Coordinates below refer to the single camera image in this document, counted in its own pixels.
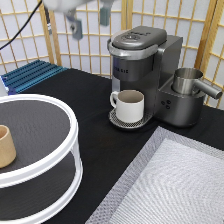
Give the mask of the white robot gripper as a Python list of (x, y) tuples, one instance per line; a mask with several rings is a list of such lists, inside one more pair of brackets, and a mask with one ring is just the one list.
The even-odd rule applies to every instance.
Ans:
[[(76, 40), (83, 38), (82, 22), (75, 17), (75, 10), (77, 7), (87, 4), (94, 0), (42, 0), (44, 6), (52, 11), (66, 13), (66, 18), (69, 21), (69, 27), (72, 36)], [(100, 24), (108, 26), (110, 20), (110, 9), (102, 7), (100, 9)]]

